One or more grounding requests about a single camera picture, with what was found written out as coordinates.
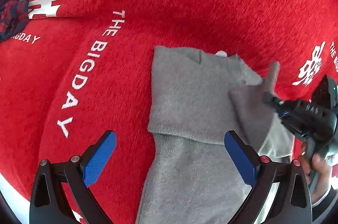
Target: human hand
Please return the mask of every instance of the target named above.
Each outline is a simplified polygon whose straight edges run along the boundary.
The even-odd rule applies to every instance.
[[[305,159],[304,155],[298,156],[298,160],[301,162],[301,165],[303,166],[303,170],[305,173],[306,181],[308,184],[311,182],[309,173],[311,171],[311,167],[320,173],[320,177],[318,180],[318,183],[316,185],[315,190],[311,194],[311,203],[316,203],[319,199],[322,198],[322,196],[328,191],[328,189],[331,187],[330,179],[332,176],[332,167],[329,166],[324,158],[320,157],[319,154],[314,154],[312,157],[312,166],[310,165],[309,161]]]

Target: red screw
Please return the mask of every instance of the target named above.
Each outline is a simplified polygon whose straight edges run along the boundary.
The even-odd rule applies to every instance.
[[[270,158],[268,158],[268,157],[265,156],[265,155],[262,155],[262,156],[261,156],[261,161],[264,162],[264,163],[268,163],[268,162],[270,162]]]
[[[294,163],[297,167],[300,166],[300,161],[299,161],[298,159],[293,160],[293,163]]]

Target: black plastic bracket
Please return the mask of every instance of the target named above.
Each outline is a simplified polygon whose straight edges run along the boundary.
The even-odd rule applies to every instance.
[[[61,183],[68,183],[74,199],[88,224],[113,224],[104,213],[89,188],[83,182],[83,168],[112,131],[106,131],[99,141],[67,162],[40,162],[35,177],[29,209],[29,221],[34,224],[78,224]]]
[[[305,174],[299,160],[293,160],[290,164],[273,162],[267,156],[261,156],[251,146],[245,145],[236,132],[229,131],[232,138],[241,147],[246,158],[255,169],[259,169],[256,175],[256,183],[242,206],[230,220],[229,224],[254,223],[273,183],[279,182],[278,192],[274,203],[268,213],[265,224],[311,224],[312,208],[310,193]],[[233,159],[237,154],[229,153]]]

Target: red blanket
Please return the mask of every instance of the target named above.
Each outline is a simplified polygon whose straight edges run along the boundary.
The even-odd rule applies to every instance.
[[[261,76],[278,60],[283,98],[308,98],[324,74],[338,79],[338,0],[29,5],[30,18],[51,18],[0,45],[0,173],[29,199],[41,159],[68,160],[112,129],[117,148],[91,190],[114,223],[135,222],[155,153],[147,132],[154,46],[237,53]]]

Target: folded gray fabric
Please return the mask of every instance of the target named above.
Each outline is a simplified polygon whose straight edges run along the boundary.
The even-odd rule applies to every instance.
[[[242,100],[261,95],[262,88],[257,86],[261,82],[236,55],[219,57],[198,49],[156,47],[148,125],[156,154],[137,224],[209,224],[231,219],[251,188],[224,148],[228,130],[235,130],[261,154],[276,157],[273,160],[291,155],[293,137],[273,112],[257,115],[252,112],[255,107]],[[256,86],[246,88],[248,84]],[[242,105],[248,110],[241,110]],[[251,131],[250,125],[259,125],[252,121],[256,116],[261,118],[262,129],[258,126]]]

